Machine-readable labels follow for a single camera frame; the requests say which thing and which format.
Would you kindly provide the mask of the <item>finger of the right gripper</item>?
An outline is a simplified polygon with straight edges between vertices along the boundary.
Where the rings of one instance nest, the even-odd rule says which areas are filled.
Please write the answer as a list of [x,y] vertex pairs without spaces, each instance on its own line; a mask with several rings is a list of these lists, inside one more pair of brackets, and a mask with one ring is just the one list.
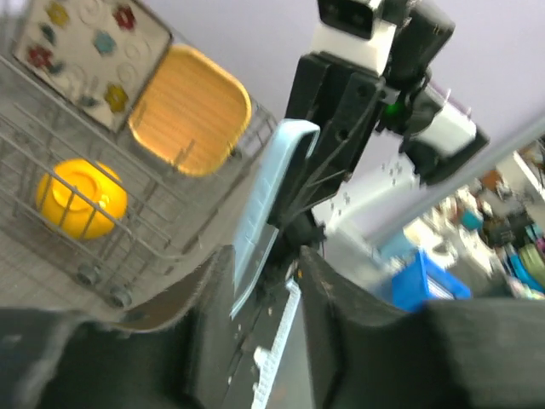
[[333,55],[303,55],[295,71],[284,117],[306,119],[322,130],[332,123],[350,132],[349,110],[340,110],[341,98],[353,73],[353,64]]
[[339,130],[328,123],[323,130],[319,127],[317,144],[310,157],[303,158],[310,142],[305,141],[302,148],[295,150],[295,158],[269,217],[273,225],[287,226],[302,212],[336,194],[345,175],[353,172],[370,139],[384,95],[383,79],[353,71],[340,107],[341,111],[349,110],[352,130]]

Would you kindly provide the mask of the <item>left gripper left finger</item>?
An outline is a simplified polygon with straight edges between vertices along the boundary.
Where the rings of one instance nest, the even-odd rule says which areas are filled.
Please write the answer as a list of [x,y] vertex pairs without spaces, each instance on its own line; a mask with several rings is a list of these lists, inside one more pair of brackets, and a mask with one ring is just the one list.
[[233,262],[233,248],[219,248],[121,322],[3,308],[2,407],[220,407],[234,350]]

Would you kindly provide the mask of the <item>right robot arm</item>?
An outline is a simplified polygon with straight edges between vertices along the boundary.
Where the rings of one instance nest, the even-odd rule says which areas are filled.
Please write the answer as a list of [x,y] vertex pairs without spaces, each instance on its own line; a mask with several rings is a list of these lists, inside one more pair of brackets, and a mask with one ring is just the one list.
[[318,15],[285,113],[314,124],[314,141],[290,163],[269,217],[279,228],[336,194],[373,132],[398,135],[427,185],[450,178],[488,142],[432,84],[430,63],[455,30],[434,3],[321,1]]

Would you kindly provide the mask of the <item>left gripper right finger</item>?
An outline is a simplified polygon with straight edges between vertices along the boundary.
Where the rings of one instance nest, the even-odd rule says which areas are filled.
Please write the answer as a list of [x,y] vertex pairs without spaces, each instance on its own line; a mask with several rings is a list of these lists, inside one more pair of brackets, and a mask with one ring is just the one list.
[[313,249],[299,268],[316,407],[543,407],[543,302],[434,301],[406,313]]

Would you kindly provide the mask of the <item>phone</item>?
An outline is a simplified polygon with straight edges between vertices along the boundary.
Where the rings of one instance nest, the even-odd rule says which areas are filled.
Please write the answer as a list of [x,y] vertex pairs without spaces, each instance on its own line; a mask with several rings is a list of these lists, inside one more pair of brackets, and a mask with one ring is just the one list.
[[310,140],[303,158],[310,157],[317,144],[320,128],[306,120],[285,119],[274,130],[261,157],[260,168],[233,238],[235,317],[253,291],[261,269],[272,249],[278,229],[267,224],[282,181],[300,143]]

